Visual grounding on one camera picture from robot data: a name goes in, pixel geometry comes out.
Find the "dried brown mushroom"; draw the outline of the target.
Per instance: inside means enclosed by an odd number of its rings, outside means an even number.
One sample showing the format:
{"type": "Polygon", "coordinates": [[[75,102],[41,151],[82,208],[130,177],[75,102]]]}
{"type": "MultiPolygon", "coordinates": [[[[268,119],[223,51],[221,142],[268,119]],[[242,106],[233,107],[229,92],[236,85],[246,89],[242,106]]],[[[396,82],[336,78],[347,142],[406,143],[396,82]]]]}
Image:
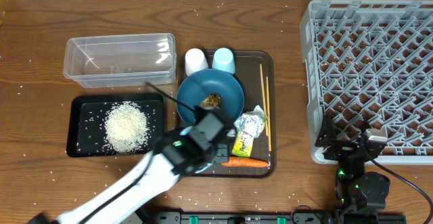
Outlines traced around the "dried brown mushroom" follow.
{"type": "Polygon", "coordinates": [[[213,93],[208,95],[203,101],[200,102],[202,108],[214,108],[219,107],[221,104],[221,96],[213,93]]]}

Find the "light blue bowl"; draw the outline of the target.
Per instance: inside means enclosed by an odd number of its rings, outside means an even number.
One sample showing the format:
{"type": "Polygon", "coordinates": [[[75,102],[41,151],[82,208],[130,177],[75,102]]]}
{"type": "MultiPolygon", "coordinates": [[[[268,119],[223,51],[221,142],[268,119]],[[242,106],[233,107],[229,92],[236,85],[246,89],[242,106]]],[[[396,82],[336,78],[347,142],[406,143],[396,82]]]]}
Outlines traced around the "light blue bowl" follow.
{"type": "MultiPolygon", "coordinates": [[[[192,126],[188,126],[186,128],[184,128],[181,132],[180,135],[187,135],[189,133],[189,131],[191,130],[192,126]]],[[[201,173],[203,171],[205,171],[206,169],[208,169],[210,166],[212,166],[212,163],[206,163],[203,164],[201,167],[199,167],[196,171],[195,174],[201,173]]]]}

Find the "orange carrot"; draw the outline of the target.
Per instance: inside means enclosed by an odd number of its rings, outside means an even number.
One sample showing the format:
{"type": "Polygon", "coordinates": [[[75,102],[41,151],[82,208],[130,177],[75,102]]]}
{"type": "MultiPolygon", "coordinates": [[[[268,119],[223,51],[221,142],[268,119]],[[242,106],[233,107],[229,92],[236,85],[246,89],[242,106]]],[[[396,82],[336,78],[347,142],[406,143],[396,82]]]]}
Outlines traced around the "orange carrot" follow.
{"type": "Polygon", "coordinates": [[[226,167],[265,168],[268,167],[269,163],[264,160],[230,156],[228,162],[222,163],[222,165],[226,167]]]}

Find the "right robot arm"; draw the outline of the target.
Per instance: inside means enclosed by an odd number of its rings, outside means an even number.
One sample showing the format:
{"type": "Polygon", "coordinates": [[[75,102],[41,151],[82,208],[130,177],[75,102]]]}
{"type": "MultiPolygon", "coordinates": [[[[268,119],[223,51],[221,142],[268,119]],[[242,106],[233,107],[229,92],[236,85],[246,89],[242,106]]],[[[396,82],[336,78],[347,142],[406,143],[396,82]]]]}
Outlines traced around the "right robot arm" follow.
{"type": "Polygon", "coordinates": [[[365,163],[379,156],[388,138],[383,130],[368,125],[353,141],[337,139],[331,119],[324,116],[315,146],[323,148],[326,160],[336,161],[336,197],[342,201],[322,218],[322,223],[378,223],[378,211],[386,207],[390,180],[367,172],[365,163]]]}

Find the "dark blue plate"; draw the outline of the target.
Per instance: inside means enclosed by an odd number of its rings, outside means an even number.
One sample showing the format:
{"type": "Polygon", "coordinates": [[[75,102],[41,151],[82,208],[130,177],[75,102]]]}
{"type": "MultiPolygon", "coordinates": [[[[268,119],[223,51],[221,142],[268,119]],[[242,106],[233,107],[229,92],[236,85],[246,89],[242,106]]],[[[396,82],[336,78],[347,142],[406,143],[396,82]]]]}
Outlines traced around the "dark blue plate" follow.
{"type": "Polygon", "coordinates": [[[238,80],[222,70],[204,69],[188,76],[179,86],[176,100],[193,109],[209,95],[221,98],[219,109],[236,120],[244,109],[244,92],[238,80]]]}

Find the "pile of white rice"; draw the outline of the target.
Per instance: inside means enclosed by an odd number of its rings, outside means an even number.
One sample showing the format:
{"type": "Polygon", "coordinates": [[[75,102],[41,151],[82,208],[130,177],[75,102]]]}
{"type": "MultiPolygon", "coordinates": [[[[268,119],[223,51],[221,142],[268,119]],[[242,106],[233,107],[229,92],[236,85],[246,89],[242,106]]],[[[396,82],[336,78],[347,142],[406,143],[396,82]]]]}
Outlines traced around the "pile of white rice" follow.
{"type": "Polygon", "coordinates": [[[150,138],[147,114],[135,102],[115,102],[104,118],[105,146],[118,154],[146,149],[150,138]]]}

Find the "foil snack wrapper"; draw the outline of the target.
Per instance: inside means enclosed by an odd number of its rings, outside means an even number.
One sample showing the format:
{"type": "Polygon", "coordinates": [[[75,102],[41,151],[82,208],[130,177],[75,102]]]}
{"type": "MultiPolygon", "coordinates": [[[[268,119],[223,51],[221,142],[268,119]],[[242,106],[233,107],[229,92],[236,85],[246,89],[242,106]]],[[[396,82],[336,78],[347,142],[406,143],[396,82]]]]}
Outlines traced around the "foil snack wrapper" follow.
{"type": "Polygon", "coordinates": [[[260,136],[265,128],[265,114],[261,111],[242,114],[236,121],[237,133],[232,154],[249,158],[252,153],[254,140],[260,136]]]}

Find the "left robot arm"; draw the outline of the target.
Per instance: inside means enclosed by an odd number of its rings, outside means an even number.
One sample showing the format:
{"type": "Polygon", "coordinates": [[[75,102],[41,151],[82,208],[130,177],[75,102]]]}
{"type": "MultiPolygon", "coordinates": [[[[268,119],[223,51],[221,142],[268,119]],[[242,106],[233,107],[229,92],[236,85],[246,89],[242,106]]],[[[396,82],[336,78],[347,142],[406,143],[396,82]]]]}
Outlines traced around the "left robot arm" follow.
{"type": "Polygon", "coordinates": [[[153,149],[116,183],[92,200],[54,220],[39,213],[29,223],[121,223],[139,207],[210,162],[227,143],[233,120],[218,108],[196,107],[192,126],[161,135],[153,149]]]}

